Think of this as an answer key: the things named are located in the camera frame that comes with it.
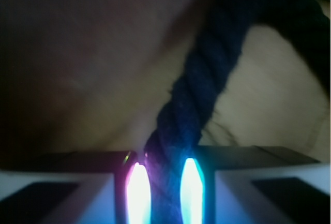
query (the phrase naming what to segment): cyan light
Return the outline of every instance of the cyan light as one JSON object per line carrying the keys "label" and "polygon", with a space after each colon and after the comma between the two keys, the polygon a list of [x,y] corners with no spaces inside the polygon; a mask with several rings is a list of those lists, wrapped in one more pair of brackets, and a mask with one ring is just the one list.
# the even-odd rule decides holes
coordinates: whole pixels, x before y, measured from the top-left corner
{"label": "cyan light", "polygon": [[198,162],[188,158],[180,183],[180,207],[183,224],[201,224],[204,205],[204,179]]}
{"label": "cyan light", "polygon": [[136,163],[128,174],[126,200],[129,224],[151,222],[151,187],[147,171],[139,163]]}

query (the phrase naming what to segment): dark blue rope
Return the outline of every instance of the dark blue rope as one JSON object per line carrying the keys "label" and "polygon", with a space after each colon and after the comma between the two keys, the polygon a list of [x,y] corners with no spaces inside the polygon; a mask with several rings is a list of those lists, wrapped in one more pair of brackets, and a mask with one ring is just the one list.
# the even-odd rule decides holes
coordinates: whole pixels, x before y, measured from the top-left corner
{"label": "dark blue rope", "polygon": [[145,146],[153,223],[182,223],[179,189],[184,162],[200,140],[248,29],[258,21],[274,26],[291,40],[329,94],[330,22],[315,1],[217,0]]}

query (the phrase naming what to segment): white surface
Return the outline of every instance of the white surface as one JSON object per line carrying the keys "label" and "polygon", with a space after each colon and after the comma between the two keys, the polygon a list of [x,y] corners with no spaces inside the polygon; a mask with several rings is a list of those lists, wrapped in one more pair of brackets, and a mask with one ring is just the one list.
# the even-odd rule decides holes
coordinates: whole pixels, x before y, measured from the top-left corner
{"label": "white surface", "polygon": [[0,171],[0,200],[36,182],[79,184],[78,188],[55,207],[41,223],[115,223],[113,174]]}
{"label": "white surface", "polygon": [[216,171],[216,223],[293,223],[255,188],[251,181],[298,177],[330,195],[330,165]]}

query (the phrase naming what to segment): rope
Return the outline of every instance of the rope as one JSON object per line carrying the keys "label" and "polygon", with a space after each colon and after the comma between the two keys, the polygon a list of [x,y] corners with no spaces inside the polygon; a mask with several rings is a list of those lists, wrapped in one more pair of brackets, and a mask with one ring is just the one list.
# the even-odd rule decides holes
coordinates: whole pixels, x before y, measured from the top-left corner
{"label": "rope", "polygon": [[198,144],[201,129],[241,54],[247,31],[255,23],[270,25],[290,40],[329,96],[330,21],[317,2],[217,0],[144,149],[152,223],[182,223],[179,189],[185,160]]}

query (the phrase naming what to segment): pink light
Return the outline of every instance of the pink light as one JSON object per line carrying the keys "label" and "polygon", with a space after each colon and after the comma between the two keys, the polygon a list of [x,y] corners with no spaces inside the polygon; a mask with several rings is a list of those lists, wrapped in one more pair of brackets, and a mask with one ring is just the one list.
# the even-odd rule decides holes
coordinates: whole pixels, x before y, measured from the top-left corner
{"label": "pink light", "polygon": [[151,221],[151,187],[143,165],[135,163],[127,176],[127,218],[129,224],[148,224]]}

